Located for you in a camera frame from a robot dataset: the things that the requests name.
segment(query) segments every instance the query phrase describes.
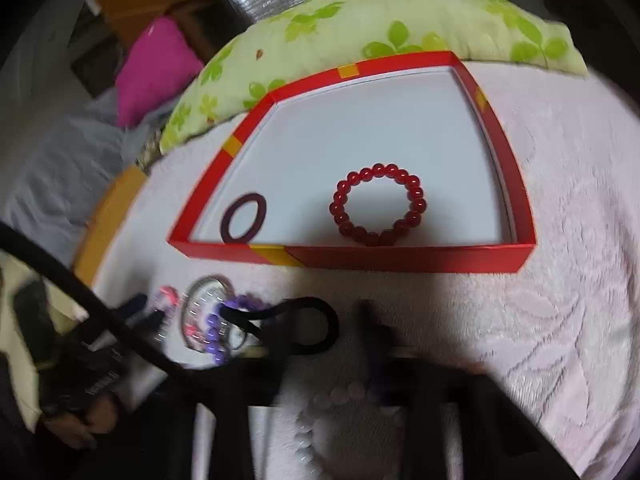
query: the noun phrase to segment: pink pillow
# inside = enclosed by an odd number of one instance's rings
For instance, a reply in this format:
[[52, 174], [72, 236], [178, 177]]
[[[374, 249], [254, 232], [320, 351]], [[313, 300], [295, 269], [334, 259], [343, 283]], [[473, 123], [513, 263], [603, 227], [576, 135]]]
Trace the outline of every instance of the pink pillow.
[[116, 125], [136, 126], [147, 112], [177, 96], [202, 68], [174, 20], [156, 18], [136, 40], [116, 78]]

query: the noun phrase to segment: purple beaded bracelet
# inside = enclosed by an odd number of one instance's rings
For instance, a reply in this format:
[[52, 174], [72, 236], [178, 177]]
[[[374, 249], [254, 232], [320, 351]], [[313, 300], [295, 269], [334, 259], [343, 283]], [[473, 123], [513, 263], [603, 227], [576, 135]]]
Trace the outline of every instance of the purple beaded bracelet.
[[264, 310], [268, 307], [268, 305], [261, 300], [245, 295], [229, 298], [216, 305], [214, 311], [207, 316], [207, 341], [209, 342], [205, 346], [205, 351], [213, 355], [213, 361], [217, 365], [224, 364], [228, 359], [230, 350], [238, 349], [246, 341], [246, 334], [243, 333], [242, 342], [236, 348], [229, 348], [230, 327], [228, 323], [218, 315], [221, 306], [250, 312]]

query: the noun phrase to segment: yellow stripe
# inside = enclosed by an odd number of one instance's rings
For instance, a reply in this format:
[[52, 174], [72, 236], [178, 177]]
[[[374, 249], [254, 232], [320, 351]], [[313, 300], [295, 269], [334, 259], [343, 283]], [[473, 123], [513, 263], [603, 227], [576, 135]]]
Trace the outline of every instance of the yellow stripe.
[[242, 142], [240, 142], [234, 134], [229, 135], [229, 138], [222, 145], [222, 149], [231, 155], [231, 157], [236, 156], [240, 148], [242, 148]]
[[476, 88], [476, 103], [478, 104], [478, 108], [480, 108], [480, 113], [483, 113], [486, 108], [486, 97], [480, 87]]
[[338, 75], [341, 79], [347, 79], [348, 77], [354, 77], [360, 75], [360, 70], [355, 63], [343, 65], [338, 67]]
[[305, 267], [301, 262], [291, 256], [281, 245], [249, 245], [252, 251], [260, 254], [273, 265], [287, 267]]
[[73, 266], [74, 273], [86, 286], [94, 282], [102, 258], [145, 182], [142, 170], [136, 165], [129, 166], [116, 177], [96, 207]]

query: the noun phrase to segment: bangle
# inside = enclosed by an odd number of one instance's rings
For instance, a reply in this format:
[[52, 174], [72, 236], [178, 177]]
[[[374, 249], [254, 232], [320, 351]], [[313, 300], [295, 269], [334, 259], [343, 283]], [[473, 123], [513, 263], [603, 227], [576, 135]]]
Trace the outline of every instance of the bangle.
[[[349, 215], [344, 210], [347, 202], [347, 195], [351, 187], [357, 186], [360, 182], [369, 182], [374, 177], [386, 176], [394, 179], [398, 184], [407, 190], [409, 199], [409, 211], [404, 218], [396, 220], [392, 229], [385, 229], [380, 234], [374, 231], [367, 231], [363, 226], [354, 226]], [[420, 187], [420, 179], [409, 174], [407, 170], [400, 170], [395, 164], [374, 164], [371, 168], [362, 168], [360, 172], [351, 171], [345, 180], [338, 182], [334, 193], [334, 201], [329, 204], [329, 212], [334, 216], [334, 222], [338, 225], [338, 231], [343, 236], [351, 237], [359, 244], [367, 247], [392, 246], [396, 240], [406, 235], [409, 229], [418, 227], [422, 221], [422, 213], [427, 209], [427, 201], [424, 198], [424, 191]]]

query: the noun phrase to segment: red object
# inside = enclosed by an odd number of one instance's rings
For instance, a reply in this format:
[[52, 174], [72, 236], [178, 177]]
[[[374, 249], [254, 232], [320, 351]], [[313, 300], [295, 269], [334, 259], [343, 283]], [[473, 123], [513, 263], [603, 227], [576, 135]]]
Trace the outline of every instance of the red object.
[[385, 165], [380, 163], [374, 164], [371, 171], [373, 171], [373, 176], [377, 178], [385, 176]]
[[375, 247], [380, 245], [380, 235], [373, 231], [368, 232], [364, 237], [364, 245], [367, 247]]
[[396, 243], [396, 233], [393, 229], [385, 229], [380, 233], [380, 245], [392, 246]]
[[338, 225], [338, 231], [342, 236], [350, 236], [353, 232], [353, 224], [351, 222], [342, 222]]
[[366, 236], [367, 236], [367, 230], [361, 225], [357, 225], [351, 231], [351, 238], [353, 238], [358, 243], [362, 243]]
[[352, 186], [357, 186], [360, 183], [360, 174], [355, 171], [351, 171], [350, 174], [347, 175], [347, 181]]
[[371, 180], [373, 178], [373, 171], [371, 171], [371, 168], [362, 168], [360, 170], [360, 178], [363, 182]]
[[351, 191], [351, 184], [349, 184], [346, 180], [341, 180], [340, 182], [338, 182], [336, 188], [341, 193], [348, 193]]
[[404, 219], [399, 219], [394, 222], [394, 232], [398, 236], [404, 236], [405, 234], [408, 234], [409, 229], [409, 224]]
[[425, 211], [427, 211], [427, 201], [423, 198], [417, 198], [416, 200], [412, 200], [411, 211], [415, 211], [417, 213], [424, 213]]
[[329, 213], [331, 213], [332, 215], [337, 215], [338, 213], [341, 213], [343, 211], [344, 206], [339, 202], [331, 202], [329, 204]]
[[334, 222], [337, 223], [338, 225], [340, 225], [342, 222], [348, 222], [348, 221], [349, 221], [349, 215], [347, 215], [347, 213], [345, 212], [334, 215]]
[[415, 211], [408, 211], [404, 215], [404, 219], [409, 224], [409, 227], [418, 227], [418, 225], [420, 225], [420, 220], [422, 220], [422, 216], [420, 213]]
[[[362, 168], [360, 170], [360, 173], [351, 171], [347, 175], [347, 180], [350, 181], [355, 186], [360, 181], [360, 176], [362, 174], [364, 174], [368, 178], [368, 180], [371, 180], [371, 175], [380, 178], [385, 176], [385, 174], [387, 174], [387, 170], [389, 170], [391, 173], [396, 175], [396, 182], [398, 181], [398, 177], [400, 176], [404, 177], [405, 175], [409, 175], [407, 170], [398, 170], [398, 167], [395, 164], [389, 164], [388, 166], [385, 166], [384, 164], [377, 163], [373, 165], [371, 170], [369, 168]], [[420, 179], [418, 177], [416, 177], [415, 175], [412, 175], [412, 176], [417, 182], [420, 182]], [[346, 234], [343, 233], [341, 226], [343, 223], [349, 220], [349, 215], [347, 215], [347, 213], [344, 212], [344, 208], [342, 210], [339, 210], [337, 208], [337, 205], [336, 207], [332, 208], [334, 204], [340, 202], [340, 200], [338, 199], [342, 199], [342, 192], [340, 191], [340, 188], [344, 188], [344, 186], [342, 185], [344, 182], [345, 182], [344, 180], [341, 180], [340, 182], [338, 182], [338, 186], [337, 186], [338, 191], [336, 191], [334, 194], [335, 202], [329, 206], [329, 212], [334, 216], [334, 222], [338, 225], [338, 231], [340, 232], [340, 234], [348, 236], [349, 233], [346, 233]], [[348, 193], [349, 191], [350, 189], [345, 191], [344, 202], [347, 202], [346, 193]], [[421, 188], [414, 187], [407, 192], [407, 195], [409, 197], [409, 201], [411, 202], [411, 200], [414, 200], [414, 199], [421, 199], [423, 192]], [[406, 215], [404, 215], [404, 217], [406, 218], [405, 223], [407, 227], [416, 227], [417, 225], [420, 225], [420, 213], [416, 212], [413, 209], [412, 205], [410, 205], [409, 211], [406, 213]], [[385, 237], [382, 238], [383, 242], [380, 241], [381, 240], [380, 235], [373, 231], [368, 232], [367, 235], [363, 238], [363, 240], [360, 240], [360, 238], [362, 238], [362, 233], [360, 232], [360, 230], [358, 230], [356, 234], [352, 234], [352, 238], [357, 242], [363, 241], [367, 247], [375, 247], [377, 245], [392, 246], [396, 242], [396, 235], [394, 234], [393, 230], [386, 229], [383, 233], [386, 233]]]
[[394, 177], [394, 180], [398, 184], [404, 184], [408, 176], [409, 176], [409, 172], [407, 170], [398, 170], [396, 171], [396, 176]]
[[416, 200], [424, 196], [424, 191], [421, 187], [412, 187], [406, 192], [406, 195], [409, 197], [409, 200]]
[[396, 171], [398, 171], [398, 167], [395, 164], [387, 164], [385, 168], [385, 175], [389, 178], [394, 178], [396, 176]]
[[411, 189], [412, 187], [418, 187], [418, 186], [420, 186], [420, 179], [418, 177], [416, 177], [415, 175], [409, 175], [406, 178], [406, 181], [404, 182], [404, 186], [407, 189]]
[[347, 200], [347, 195], [345, 193], [341, 193], [340, 191], [336, 191], [334, 193], [334, 202], [337, 202], [338, 204], [346, 204]]
[[[464, 64], [452, 52], [418, 52], [361, 61], [353, 65], [356, 75], [363, 78], [383, 73], [439, 66], [449, 67], [460, 81], [468, 102], [482, 124], [487, 143], [491, 145], [496, 169], [502, 175], [502, 194], [511, 218], [511, 242], [475, 246], [420, 246], [361, 248], [345, 246], [279, 246], [289, 258], [300, 265], [321, 269], [394, 270], [399, 272], [517, 272], [536, 246], [536, 231], [529, 198], [518, 163], [509, 141], [490, 104]], [[338, 69], [309, 76], [270, 92], [244, 118], [233, 135], [244, 144], [275, 104], [292, 96], [344, 83]], [[274, 264], [249, 244], [224, 244], [194, 240], [192, 233], [207, 208], [234, 158], [220, 150], [196, 184], [191, 197], [168, 235], [168, 242], [191, 258], [212, 258], [231, 262]], [[362, 240], [366, 230], [359, 226]], [[356, 239], [356, 229], [351, 236]], [[396, 221], [394, 232], [402, 232], [402, 221]]]

